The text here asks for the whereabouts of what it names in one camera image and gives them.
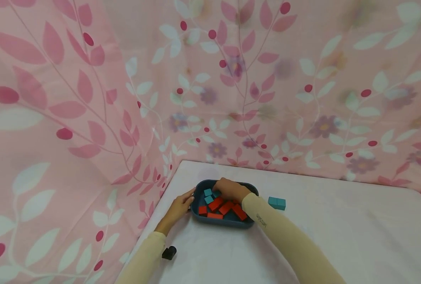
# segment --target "pink floral curtain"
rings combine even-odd
[[[112,283],[183,159],[421,192],[421,0],[0,0],[0,283]]]

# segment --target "person's right hand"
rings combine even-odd
[[[227,200],[237,200],[239,203],[251,193],[251,191],[240,183],[222,177],[213,187],[214,191],[220,191],[221,196]]]

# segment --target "blue tray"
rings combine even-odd
[[[198,209],[199,206],[207,206],[206,202],[204,201],[204,190],[208,188],[213,188],[217,181],[213,179],[207,179],[203,180],[202,182],[198,183],[196,185],[195,190],[195,200],[193,200],[193,203],[190,206],[191,212],[193,214],[193,217],[198,222],[205,222],[207,224],[215,224],[215,225],[221,225],[226,227],[233,227],[233,228],[249,228],[253,226],[254,222],[250,217],[247,217],[244,221],[241,221],[237,215],[232,211],[229,210],[228,213],[223,217],[223,219],[214,219],[214,218],[207,218],[204,216],[199,216]],[[246,186],[251,192],[259,196],[258,190],[255,188],[255,186],[250,185],[249,183],[243,183],[239,182],[241,185]]]

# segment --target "white table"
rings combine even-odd
[[[183,161],[139,242],[177,195],[204,179],[251,183],[260,196],[285,198],[284,214],[323,250],[348,284],[421,284],[421,195],[408,189]],[[177,254],[152,284],[298,283],[255,225],[237,230],[187,216],[170,232]]]

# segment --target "arm sleeve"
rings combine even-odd
[[[165,239],[163,233],[150,233],[115,284],[147,284],[159,266],[161,255],[165,250]]]
[[[248,194],[243,210],[264,231],[293,268],[300,284],[344,284],[321,249],[264,199]]]

